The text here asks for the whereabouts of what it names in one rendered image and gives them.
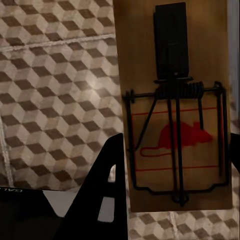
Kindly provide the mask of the mousetrap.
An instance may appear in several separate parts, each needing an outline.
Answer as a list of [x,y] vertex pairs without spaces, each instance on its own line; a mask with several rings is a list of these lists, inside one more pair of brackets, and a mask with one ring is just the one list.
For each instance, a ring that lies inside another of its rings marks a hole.
[[130,211],[232,210],[227,0],[112,0]]

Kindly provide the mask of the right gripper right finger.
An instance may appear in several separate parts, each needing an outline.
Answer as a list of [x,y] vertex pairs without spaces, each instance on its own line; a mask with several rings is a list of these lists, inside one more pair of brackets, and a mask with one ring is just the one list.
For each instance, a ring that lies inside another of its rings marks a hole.
[[231,133],[230,160],[240,173],[240,134]]

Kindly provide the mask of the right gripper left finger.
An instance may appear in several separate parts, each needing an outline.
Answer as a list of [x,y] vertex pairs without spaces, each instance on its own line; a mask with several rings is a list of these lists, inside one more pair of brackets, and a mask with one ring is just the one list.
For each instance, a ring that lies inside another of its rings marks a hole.
[[[114,220],[97,223],[115,164]],[[52,240],[129,240],[123,133],[105,142]]]

